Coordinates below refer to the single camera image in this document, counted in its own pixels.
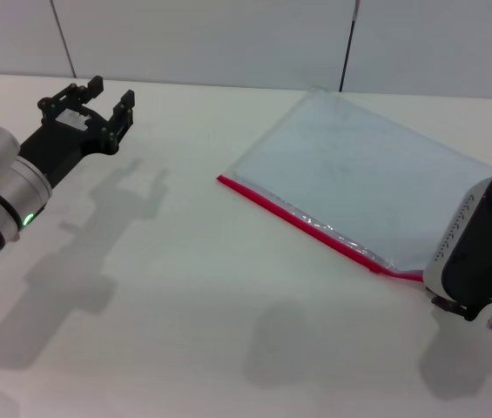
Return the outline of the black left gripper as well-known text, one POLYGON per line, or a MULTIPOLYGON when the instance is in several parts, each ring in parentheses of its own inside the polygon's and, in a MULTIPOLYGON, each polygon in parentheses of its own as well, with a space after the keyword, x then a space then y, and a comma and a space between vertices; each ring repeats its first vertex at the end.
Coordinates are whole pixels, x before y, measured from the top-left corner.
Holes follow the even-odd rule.
POLYGON ((135 92, 128 90, 114 106, 107 121, 86 105, 104 91, 104 79, 92 78, 87 85, 72 83, 50 98, 42 98, 38 109, 42 125, 21 145, 19 156, 32 163, 56 187, 85 157, 113 155, 133 125, 135 92), (65 110, 86 117, 86 130, 57 121, 65 110))

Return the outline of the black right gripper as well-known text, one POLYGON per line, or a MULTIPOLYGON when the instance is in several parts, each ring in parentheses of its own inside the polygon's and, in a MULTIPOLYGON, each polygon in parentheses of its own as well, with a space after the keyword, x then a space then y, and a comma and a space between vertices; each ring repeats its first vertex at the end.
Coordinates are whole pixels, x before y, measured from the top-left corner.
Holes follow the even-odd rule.
POLYGON ((461 316, 466 321, 473 321, 477 317, 477 310, 473 308, 465 307, 456 301, 452 301, 441 297, 440 295, 432 292, 428 287, 425 287, 425 294, 429 297, 431 303, 441 310, 461 316))

